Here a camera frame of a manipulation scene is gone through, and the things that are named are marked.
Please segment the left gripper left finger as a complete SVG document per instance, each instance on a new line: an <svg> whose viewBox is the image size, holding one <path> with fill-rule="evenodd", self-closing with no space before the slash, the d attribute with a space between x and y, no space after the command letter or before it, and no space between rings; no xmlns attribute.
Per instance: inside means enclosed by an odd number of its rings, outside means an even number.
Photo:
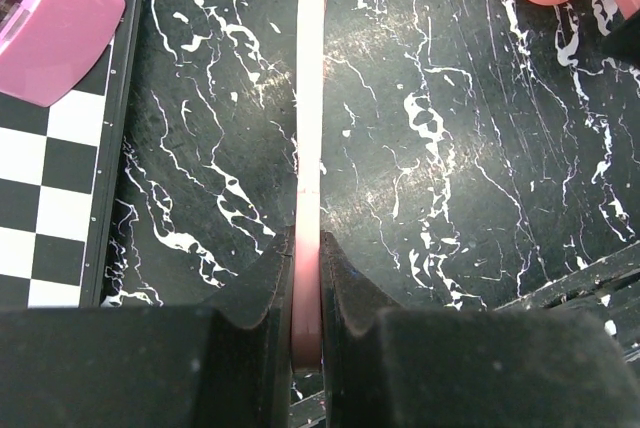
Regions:
<svg viewBox="0 0 640 428"><path fill-rule="evenodd" d="M192 305L1 315L5 427L284 427L293 234Z"/></svg>

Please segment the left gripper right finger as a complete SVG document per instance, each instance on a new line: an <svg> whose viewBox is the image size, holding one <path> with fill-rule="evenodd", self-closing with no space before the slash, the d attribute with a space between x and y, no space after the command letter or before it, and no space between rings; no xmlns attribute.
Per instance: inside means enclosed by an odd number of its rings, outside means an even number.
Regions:
<svg viewBox="0 0 640 428"><path fill-rule="evenodd" d="M594 317L401 306L321 235L331 427L635 427L639 383Z"/></svg>

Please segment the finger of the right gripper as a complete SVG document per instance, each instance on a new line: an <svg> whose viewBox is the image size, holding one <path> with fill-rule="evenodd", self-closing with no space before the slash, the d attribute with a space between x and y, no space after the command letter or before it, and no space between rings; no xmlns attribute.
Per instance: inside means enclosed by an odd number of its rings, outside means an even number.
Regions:
<svg viewBox="0 0 640 428"><path fill-rule="evenodd" d="M601 49L608 57L640 67L640 15L633 15L607 35Z"/></svg>

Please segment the pink hand brush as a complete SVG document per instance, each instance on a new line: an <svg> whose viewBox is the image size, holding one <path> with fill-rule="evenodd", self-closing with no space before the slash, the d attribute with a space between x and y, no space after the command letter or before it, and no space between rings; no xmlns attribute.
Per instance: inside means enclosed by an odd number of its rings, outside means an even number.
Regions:
<svg viewBox="0 0 640 428"><path fill-rule="evenodd" d="M315 372L322 360L320 292L320 161L324 97L326 0L298 0L296 26L297 188L291 361Z"/></svg>

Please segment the black white chessboard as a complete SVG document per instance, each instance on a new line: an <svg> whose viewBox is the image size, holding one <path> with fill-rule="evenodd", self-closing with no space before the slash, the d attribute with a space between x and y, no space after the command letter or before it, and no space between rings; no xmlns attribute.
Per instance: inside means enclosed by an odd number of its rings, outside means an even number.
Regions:
<svg viewBox="0 0 640 428"><path fill-rule="evenodd" d="M1 308L100 302L142 0L92 70L43 108L1 98Z"/></svg>

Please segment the pink metronome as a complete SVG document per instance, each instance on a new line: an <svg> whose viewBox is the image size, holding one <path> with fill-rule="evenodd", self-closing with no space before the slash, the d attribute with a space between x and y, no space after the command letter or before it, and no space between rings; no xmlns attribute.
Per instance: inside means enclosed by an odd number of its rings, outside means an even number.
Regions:
<svg viewBox="0 0 640 428"><path fill-rule="evenodd" d="M124 0L1 0L1 92L49 107L96 64Z"/></svg>

